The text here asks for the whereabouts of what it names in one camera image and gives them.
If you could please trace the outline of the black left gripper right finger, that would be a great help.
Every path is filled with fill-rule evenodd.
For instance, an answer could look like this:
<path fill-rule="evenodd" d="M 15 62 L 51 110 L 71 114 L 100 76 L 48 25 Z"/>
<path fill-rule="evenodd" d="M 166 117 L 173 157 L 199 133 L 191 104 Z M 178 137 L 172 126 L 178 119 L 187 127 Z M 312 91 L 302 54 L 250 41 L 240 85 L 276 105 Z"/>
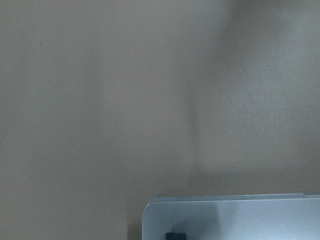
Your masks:
<path fill-rule="evenodd" d="M 184 232 L 176 233 L 176 239 L 177 240 L 187 240 L 187 235 Z"/>

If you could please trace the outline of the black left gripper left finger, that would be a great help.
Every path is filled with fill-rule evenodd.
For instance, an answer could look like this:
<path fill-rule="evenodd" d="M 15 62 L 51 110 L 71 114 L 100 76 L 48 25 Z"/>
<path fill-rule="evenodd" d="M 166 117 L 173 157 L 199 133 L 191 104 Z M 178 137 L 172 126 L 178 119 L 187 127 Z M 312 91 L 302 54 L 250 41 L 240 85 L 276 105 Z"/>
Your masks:
<path fill-rule="evenodd" d="M 177 235 L 175 232 L 166 232 L 165 240 L 177 240 Z"/>

